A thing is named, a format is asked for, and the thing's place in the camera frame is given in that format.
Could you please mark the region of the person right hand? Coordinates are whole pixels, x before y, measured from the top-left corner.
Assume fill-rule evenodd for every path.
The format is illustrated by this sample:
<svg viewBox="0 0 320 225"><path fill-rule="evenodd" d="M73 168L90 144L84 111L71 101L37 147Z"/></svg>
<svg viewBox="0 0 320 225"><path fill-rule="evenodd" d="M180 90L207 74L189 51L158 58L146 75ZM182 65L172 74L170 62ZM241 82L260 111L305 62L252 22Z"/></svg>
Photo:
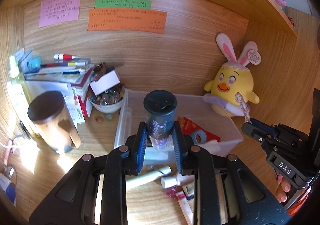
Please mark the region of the person right hand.
<svg viewBox="0 0 320 225"><path fill-rule="evenodd" d="M291 189L291 184L282 175L278 175L277 176L277 185L278 185L278 187L276 190L275 197L279 203L283 203L287 200L287 193Z"/></svg>

